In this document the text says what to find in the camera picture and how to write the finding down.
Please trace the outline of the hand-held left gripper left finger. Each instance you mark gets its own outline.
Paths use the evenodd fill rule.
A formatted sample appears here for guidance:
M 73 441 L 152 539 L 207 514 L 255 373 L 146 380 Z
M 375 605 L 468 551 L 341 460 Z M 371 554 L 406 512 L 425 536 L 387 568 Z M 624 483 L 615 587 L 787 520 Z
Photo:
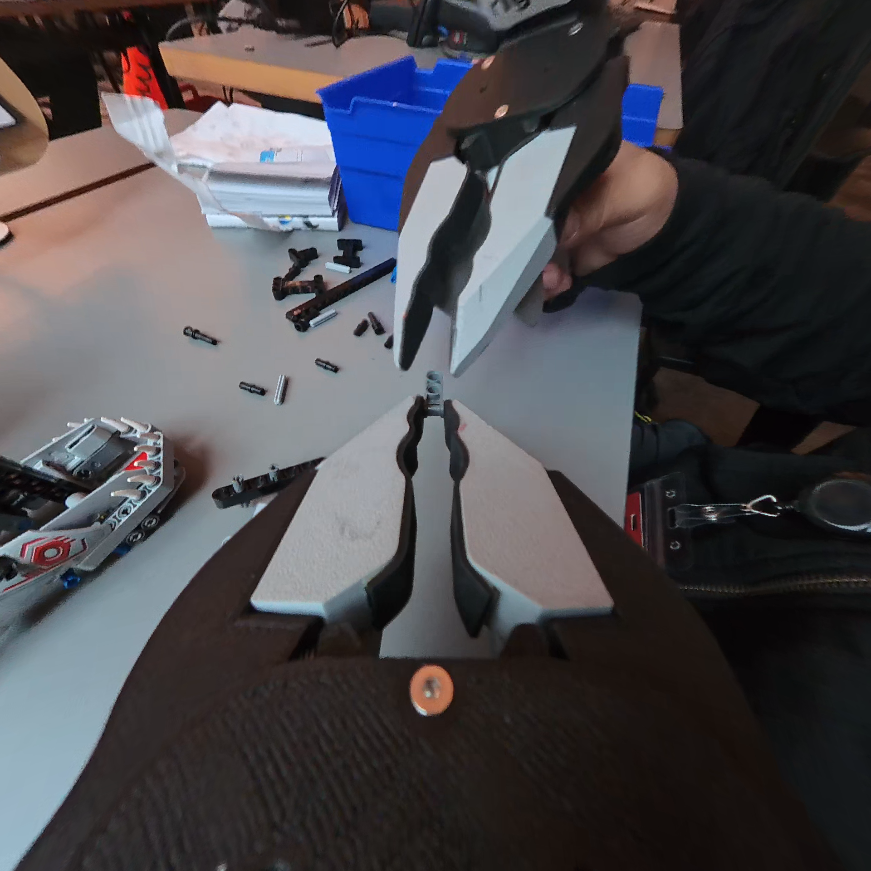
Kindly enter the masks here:
M 409 396 L 320 464 L 251 595 L 254 611 L 379 632 L 403 610 L 425 417 L 423 397 Z

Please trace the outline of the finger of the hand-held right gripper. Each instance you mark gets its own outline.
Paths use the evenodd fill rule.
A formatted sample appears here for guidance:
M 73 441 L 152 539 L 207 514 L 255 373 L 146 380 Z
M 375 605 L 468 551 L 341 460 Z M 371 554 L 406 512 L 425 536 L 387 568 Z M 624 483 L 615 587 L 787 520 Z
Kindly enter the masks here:
M 476 223 L 476 177 L 455 156 L 425 171 L 400 231 L 395 304 L 395 361 L 411 368 L 433 312 L 455 314 L 469 277 Z
M 462 376 L 482 354 L 554 254 L 557 235 L 546 209 L 574 133 L 565 127 L 539 134 L 498 172 L 489 229 L 455 305 L 452 376 Z

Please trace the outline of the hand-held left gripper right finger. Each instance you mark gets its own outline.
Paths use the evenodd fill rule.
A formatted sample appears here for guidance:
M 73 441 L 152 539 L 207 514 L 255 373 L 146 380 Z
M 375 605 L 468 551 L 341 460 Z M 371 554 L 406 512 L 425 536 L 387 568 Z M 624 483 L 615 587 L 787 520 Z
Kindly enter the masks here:
M 442 419 L 453 495 L 453 594 L 466 633 L 613 612 L 612 595 L 538 459 L 461 402 Z

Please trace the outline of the person's right forearm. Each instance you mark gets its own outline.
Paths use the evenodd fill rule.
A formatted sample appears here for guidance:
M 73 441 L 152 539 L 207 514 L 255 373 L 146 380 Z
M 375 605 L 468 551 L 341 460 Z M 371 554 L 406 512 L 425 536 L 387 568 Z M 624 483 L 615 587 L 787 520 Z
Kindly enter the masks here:
M 870 228 L 808 196 L 650 150 L 678 174 L 646 245 L 574 279 L 632 294 L 709 383 L 759 405 L 869 425 Z

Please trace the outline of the long black lego beam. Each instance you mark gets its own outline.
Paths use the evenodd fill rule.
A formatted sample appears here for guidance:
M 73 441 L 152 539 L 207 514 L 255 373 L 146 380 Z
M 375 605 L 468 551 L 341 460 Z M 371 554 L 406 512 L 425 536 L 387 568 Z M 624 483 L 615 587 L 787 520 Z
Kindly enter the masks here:
M 312 299 L 287 311 L 285 317 L 298 332 L 307 332 L 313 326 L 314 321 L 336 303 L 376 281 L 390 276 L 394 272 L 396 264 L 396 258 L 387 259 L 335 287 L 316 292 Z

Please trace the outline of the black angled lego beam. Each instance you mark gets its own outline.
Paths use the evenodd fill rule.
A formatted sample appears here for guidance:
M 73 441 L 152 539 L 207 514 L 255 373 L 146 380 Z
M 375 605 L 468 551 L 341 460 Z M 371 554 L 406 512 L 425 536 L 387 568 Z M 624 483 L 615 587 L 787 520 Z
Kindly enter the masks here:
M 324 459 L 321 456 L 286 467 L 272 464 L 266 473 L 248 478 L 235 475 L 230 484 L 218 487 L 212 492 L 212 502 L 218 509 L 249 505 L 277 494 L 300 475 L 316 471 Z

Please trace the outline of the grey white lego model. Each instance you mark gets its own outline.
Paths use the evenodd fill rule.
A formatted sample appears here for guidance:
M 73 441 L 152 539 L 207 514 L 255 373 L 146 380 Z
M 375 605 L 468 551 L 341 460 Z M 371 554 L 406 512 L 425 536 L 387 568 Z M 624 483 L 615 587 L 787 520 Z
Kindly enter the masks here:
M 167 435 L 124 417 L 69 422 L 1 467 L 2 641 L 145 541 L 186 476 Z

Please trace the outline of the person's right hand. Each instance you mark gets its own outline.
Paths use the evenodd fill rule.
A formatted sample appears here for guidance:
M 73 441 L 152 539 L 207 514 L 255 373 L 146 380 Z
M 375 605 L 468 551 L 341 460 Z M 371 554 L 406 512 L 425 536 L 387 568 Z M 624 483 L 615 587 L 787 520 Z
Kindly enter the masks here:
M 623 143 L 607 169 L 566 213 L 557 249 L 541 275 L 543 299 L 569 291 L 588 276 L 635 252 L 668 221 L 678 174 L 658 153 Z

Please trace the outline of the blue plastic bin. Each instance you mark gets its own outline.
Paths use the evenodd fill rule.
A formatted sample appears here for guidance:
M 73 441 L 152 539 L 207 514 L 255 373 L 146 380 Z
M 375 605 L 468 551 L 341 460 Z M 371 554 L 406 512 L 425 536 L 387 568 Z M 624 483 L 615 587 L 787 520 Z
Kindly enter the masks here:
M 407 55 L 322 88 L 349 217 L 396 231 L 408 169 L 471 63 Z

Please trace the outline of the clear badge holder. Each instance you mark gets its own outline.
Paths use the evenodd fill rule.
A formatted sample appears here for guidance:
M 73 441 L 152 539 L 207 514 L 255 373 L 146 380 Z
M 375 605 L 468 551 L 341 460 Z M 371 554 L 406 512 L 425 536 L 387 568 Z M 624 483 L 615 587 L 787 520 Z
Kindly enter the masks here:
M 670 574 L 694 564 L 692 530 L 679 525 L 686 495 L 685 476 L 670 473 L 631 486 L 626 497 L 626 533 Z

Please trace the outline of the stack of instruction booklets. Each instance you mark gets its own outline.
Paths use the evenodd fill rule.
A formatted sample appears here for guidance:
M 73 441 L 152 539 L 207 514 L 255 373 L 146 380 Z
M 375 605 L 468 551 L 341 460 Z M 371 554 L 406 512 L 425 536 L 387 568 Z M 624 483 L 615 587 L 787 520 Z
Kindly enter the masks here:
M 288 229 L 343 228 L 347 208 L 324 120 L 216 103 L 170 142 L 179 171 L 206 186 L 206 215 L 276 220 Z

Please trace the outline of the clear plastic bag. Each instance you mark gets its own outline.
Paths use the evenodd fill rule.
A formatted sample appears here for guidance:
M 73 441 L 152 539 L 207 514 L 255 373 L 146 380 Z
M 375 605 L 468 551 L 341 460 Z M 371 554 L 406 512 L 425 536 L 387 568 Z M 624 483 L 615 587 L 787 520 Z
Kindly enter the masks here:
M 151 98 L 104 93 L 102 100 L 114 130 L 159 169 L 194 192 L 204 213 L 226 213 L 207 181 L 214 160 L 191 150 L 188 130 L 170 136 L 166 115 Z

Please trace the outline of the black badge reel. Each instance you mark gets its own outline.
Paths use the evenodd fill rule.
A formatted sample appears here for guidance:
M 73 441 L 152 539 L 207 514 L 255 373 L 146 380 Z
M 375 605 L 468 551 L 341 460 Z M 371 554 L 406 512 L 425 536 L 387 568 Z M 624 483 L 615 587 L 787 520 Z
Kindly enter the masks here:
M 670 528 L 707 528 L 746 519 L 801 517 L 833 535 L 868 538 L 870 484 L 860 477 L 831 477 L 793 499 L 763 494 L 739 503 L 680 504 L 666 511 Z

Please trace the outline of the orange black object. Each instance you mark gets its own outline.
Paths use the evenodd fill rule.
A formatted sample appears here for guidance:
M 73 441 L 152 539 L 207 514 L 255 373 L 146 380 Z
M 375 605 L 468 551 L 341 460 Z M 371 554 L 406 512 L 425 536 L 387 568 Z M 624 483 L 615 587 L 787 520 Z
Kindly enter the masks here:
M 152 68 L 149 55 L 139 47 L 131 46 L 121 52 L 122 93 L 127 96 L 149 98 L 165 110 L 168 107 Z

